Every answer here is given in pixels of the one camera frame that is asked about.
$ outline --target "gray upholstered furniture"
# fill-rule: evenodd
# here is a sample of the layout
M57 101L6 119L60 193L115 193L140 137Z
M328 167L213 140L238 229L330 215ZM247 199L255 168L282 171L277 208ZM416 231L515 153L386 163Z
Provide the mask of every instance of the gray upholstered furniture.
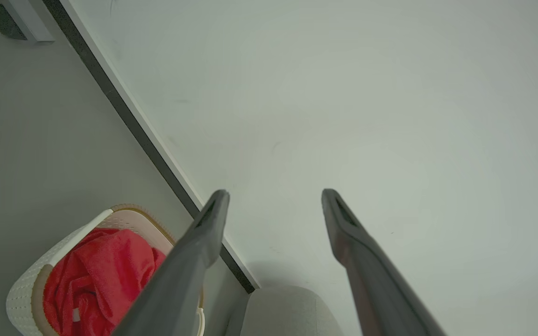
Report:
M301 287L257 289L239 302L226 336L342 336L327 305Z

